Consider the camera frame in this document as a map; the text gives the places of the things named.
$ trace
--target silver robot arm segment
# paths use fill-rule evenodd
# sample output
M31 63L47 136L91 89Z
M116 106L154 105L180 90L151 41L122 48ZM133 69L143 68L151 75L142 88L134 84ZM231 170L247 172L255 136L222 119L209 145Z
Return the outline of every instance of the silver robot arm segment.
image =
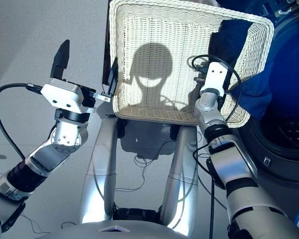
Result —
M213 62L209 66L208 87L202 88L194 114L209 144L209 172L215 184L227 192L228 236L230 239L298 239L298 228L258 185L253 161L217 109L217 99L221 96L218 88L226 76L219 74L217 65L221 63Z

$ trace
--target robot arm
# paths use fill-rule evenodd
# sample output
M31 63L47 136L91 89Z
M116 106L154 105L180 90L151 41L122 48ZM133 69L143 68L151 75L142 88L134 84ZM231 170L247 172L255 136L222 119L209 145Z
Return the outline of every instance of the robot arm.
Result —
M299 230L256 182L257 169L217 109L227 69L210 64L195 117L209 144L207 167L215 184L227 192L230 239L296 239Z
M56 127L48 140L0 177L0 235L13 226L34 190L86 142L88 119L95 104L89 96L91 91L57 79L44 85L41 93L58 107Z

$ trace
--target washing machine drum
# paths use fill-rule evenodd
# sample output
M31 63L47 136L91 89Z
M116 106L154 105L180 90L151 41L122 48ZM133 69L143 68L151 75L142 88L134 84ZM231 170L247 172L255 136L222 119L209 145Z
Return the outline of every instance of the washing machine drum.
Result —
M269 61L272 101L264 118L250 119L239 134L261 169L299 183L299 7L275 24Z

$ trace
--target metal bracket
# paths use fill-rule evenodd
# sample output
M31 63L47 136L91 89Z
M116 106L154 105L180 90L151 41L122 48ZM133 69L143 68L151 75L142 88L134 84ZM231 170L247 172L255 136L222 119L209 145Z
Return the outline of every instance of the metal bracket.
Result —
M104 82L105 85L109 85L108 92L107 93L102 92L100 94L90 92L90 96L105 102L110 102L111 98L114 95L117 82L118 82L118 59L117 57L115 57L109 72L107 82Z

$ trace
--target black cable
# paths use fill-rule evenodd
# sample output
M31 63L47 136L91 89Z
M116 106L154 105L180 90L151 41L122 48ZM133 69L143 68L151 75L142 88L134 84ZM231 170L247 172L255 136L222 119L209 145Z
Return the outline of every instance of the black cable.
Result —
M220 59L219 57L217 56L213 56L213 55L210 55L210 54L204 54L204 55L198 55L198 56L195 56L193 58L193 60L191 61L191 66L196 70L196 71L201 71L201 68L195 66L194 62L196 59L198 58L202 58L202 57L209 57L209 58L212 58L213 60L215 61L219 61L221 63L223 63L224 65L226 65L228 67L228 69L234 73L234 75L237 77L237 81L238 81L238 87L239 87L239 94L238 94L238 98L237 98L237 101L235 103L235 106L233 107L233 110L231 111L231 113L228 115L228 117L226 118L226 122L229 120L229 118L234 114L235 110L237 109L238 107L238 104L239 104L239 101L240 101L240 98L241 98L241 92L242 92L242 83L241 83L241 79L238 75L238 73L235 71L235 69L233 67L231 67L227 62L225 62L224 60Z
M215 206L215 184L214 184L214 180L211 179L211 202L210 202L209 239L213 239L214 206Z
M211 192L208 190L208 188L205 186L205 184L203 183L203 181L201 180L201 178L198 176L198 181L200 183L200 185L205 189L205 191L211 195ZM224 204L222 204L216 197L215 197L215 201L225 210L227 210L226 206Z
M61 228L62 228L62 229L64 229L64 224L66 224L66 223L68 223L68 224L73 224L73 225L77 225L77 224L74 223L74 222L63 222L63 223L61 224Z
M34 85L34 84L31 84L31 83L28 83L28 84L26 84L26 83L12 83L12 84L7 84L7 85L4 85L4 86L1 86L0 87L0 93L3 90L5 90L5 89L14 88L14 87L24 87L27 90L35 92L37 94L41 94L40 91L42 89L41 86ZM21 152L21 150L18 148L18 146L15 144L15 142L10 138L9 134L7 133L7 131L5 130L5 128L4 128L3 124L2 124L1 119L0 119L0 130L2 131L2 133L4 134L4 136L6 137L6 139L8 140L8 142L12 145L12 147L19 154L19 156L22 158L22 160L24 160L25 156L23 155L23 153Z
M0 93L8 88L13 88L13 87L27 87L26 83L13 83L13 84L8 84L8 85L4 85L0 87ZM10 138L10 136L8 135L7 131L5 130L2 121L0 119L0 129L2 131L2 133L4 134L4 136L6 137L6 139L8 140L8 142L12 145L12 147L16 150L16 152L20 155L20 157L22 158L22 160L25 159L25 156L23 155L23 153L21 152L21 150L18 148L18 146L14 143L14 141Z
M204 145L204 146L202 146L202 147L200 147L200 148L198 148L198 149L196 149L194 152L193 152L193 158L194 158L194 160L196 161L196 163L199 165L199 167L201 168L201 169L203 169L207 174L209 174L210 175L210 173L209 173L209 171L198 161L198 157L197 157L197 153L198 153L198 151L199 150L201 150L201 149L203 149L203 148L205 148L205 147L207 147L208 146L208 144L206 144L206 145Z

